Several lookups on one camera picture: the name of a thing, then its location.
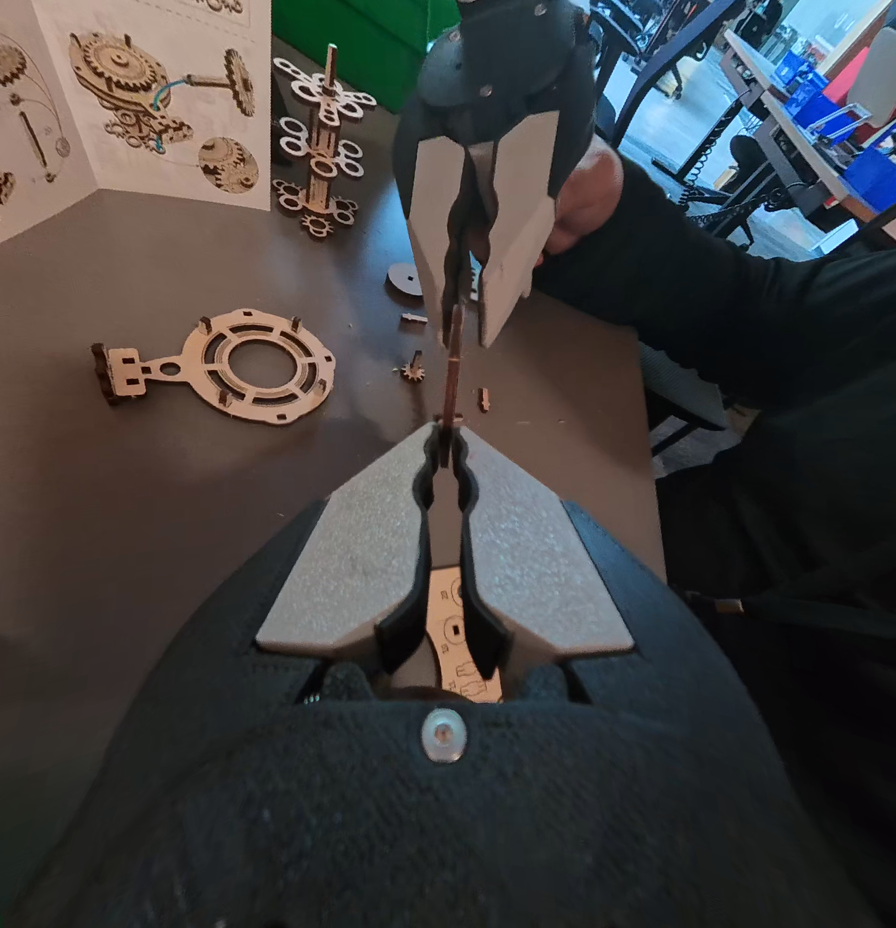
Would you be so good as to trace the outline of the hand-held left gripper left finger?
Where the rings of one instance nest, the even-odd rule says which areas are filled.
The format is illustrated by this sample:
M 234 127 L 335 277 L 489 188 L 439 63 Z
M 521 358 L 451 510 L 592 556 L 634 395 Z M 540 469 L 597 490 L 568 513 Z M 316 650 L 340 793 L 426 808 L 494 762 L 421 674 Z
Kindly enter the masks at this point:
M 439 428 L 416 430 L 328 496 L 255 642 L 393 674 L 426 634 Z

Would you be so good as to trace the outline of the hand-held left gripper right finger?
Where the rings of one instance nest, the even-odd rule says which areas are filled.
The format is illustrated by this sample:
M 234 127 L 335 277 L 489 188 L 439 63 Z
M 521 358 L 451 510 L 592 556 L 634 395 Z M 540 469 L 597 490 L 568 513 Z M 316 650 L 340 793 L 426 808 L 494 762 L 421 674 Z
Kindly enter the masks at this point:
M 467 427 L 453 439 L 465 641 L 480 673 L 630 653 L 635 641 L 563 501 Z

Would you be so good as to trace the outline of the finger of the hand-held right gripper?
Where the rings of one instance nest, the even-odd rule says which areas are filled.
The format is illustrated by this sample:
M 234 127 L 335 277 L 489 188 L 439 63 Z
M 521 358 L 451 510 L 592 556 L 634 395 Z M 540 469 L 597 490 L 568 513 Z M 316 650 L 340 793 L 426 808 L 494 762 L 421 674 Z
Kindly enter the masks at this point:
M 452 214 L 464 169 L 465 150 L 449 137 L 419 143 L 407 230 L 423 301 L 431 319 L 441 325 L 444 346 L 457 303 L 461 258 Z
M 489 220 L 479 279 L 479 343 L 490 347 L 521 298 L 555 223 L 548 193 L 558 110 L 531 114 L 495 142 L 472 145 L 477 191 Z

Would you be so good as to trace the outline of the wooden ring gear square holes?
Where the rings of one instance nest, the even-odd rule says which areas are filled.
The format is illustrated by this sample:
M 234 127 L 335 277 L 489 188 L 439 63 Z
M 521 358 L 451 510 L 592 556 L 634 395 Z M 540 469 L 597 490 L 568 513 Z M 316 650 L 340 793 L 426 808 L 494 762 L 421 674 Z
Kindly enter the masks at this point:
M 442 469 L 446 469 L 449 465 L 454 436 L 464 322 L 465 306 L 462 301 L 456 304 L 449 314 L 449 326 L 445 337 L 447 362 L 438 432 L 439 463 Z

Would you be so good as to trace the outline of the round wooden frame with handle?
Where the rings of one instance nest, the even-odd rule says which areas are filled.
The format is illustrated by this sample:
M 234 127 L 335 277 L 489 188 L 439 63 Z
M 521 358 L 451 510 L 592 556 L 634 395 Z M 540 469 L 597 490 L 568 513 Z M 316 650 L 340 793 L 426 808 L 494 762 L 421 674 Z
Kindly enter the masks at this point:
M 248 344 L 278 349 L 293 365 L 278 387 L 256 386 L 233 371 L 232 355 Z M 115 406 L 145 396 L 150 382 L 183 384 L 216 411 L 240 421 L 283 427 L 313 412 L 334 387 L 336 359 L 299 318 L 254 308 L 202 317 L 182 352 L 143 360 L 137 349 L 92 346 L 94 371 Z

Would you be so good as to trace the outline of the wooden clover-shaped model assembly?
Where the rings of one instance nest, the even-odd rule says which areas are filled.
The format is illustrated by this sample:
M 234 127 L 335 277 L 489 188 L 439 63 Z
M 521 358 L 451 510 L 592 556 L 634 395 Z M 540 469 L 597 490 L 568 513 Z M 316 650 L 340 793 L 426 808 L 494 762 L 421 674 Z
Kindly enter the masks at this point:
M 358 205 L 335 195 L 334 182 L 345 176 L 363 177 L 361 146 L 341 136 L 345 123 L 360 123 L 376 109 L 376 99 L 366 92 L 347 89 L 338 80 L 338 47 L 329 43 L 326 62 L 320 72 L 308 73 L 291 61 L 276 57 L 274 68 L 289 77 L 293 95 L 308 110 L 303 122 L 289 115 L 274 121 L 280 132 L 279 146 L 289 160 L 307 165 L 306 181 L 297 185 L 289 180 L 271 182 L 277 206 L 297 217 L 314 240 L 330 237 L 338 226 L 354 223 Z

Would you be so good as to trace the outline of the person's right hand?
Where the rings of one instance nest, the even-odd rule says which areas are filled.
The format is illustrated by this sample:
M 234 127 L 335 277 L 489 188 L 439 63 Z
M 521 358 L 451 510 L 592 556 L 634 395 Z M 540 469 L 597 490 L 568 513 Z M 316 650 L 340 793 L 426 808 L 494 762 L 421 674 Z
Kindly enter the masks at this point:
M 621 157 L 595 135 L 559 191 L 555 222 L 535 267 L 604 226 L 619 205 L 623 186 Z

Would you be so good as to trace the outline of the wooden sheet with ship wheel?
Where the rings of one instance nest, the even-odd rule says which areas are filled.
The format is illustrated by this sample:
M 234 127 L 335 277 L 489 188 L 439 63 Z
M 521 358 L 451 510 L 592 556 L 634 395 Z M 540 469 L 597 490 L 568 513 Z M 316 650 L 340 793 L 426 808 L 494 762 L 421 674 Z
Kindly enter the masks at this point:
M 427 635 L 436 658 L 439 686 L 470 702 L 503 701 L 499 673 L 489 679 L 477 669 L 465 639 L 459 566 L 431 571 Z

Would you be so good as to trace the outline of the green plastic bin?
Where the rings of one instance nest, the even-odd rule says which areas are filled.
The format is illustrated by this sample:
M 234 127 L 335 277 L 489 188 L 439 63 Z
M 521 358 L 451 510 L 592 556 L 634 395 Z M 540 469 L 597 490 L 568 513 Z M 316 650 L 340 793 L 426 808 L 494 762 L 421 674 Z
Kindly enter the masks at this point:
M 274 1 L 273 35 L 318 63 L 338 47 L 338 78 L 398 113 L 431 44 L 459 23 L 454 1 Z

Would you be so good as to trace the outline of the person's dark clothing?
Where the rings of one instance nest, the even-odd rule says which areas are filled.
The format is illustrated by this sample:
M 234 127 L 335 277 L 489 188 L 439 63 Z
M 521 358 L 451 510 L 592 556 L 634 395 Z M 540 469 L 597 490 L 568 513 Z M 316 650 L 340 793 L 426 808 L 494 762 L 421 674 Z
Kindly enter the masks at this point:
M 757 411 L 658 484 L 668 580 L 764 714 L 802 801 L 896 926 L 896 249 L 747 259 L 664 350 Z

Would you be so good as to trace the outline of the folded paper instruction sheet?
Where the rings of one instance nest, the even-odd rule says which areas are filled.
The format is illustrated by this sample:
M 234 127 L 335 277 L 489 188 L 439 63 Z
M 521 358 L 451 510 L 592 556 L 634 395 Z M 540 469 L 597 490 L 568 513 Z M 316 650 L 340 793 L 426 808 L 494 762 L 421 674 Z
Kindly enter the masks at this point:
M 0 244 L 99 190 L 270 209 L 270 1 L 0 1 Z

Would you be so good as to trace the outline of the row of blue plastic crates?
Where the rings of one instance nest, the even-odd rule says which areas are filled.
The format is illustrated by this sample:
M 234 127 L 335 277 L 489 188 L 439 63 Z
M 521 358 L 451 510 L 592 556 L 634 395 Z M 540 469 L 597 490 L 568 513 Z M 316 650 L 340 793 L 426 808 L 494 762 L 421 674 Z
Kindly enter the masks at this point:
M 809 70 L 791 91 L 773 78 L 764 94 L 775 132 L 805 165 L 820 207 L 866 224 L 896 204 L 896 53 L 864 49 L 833 80 Z

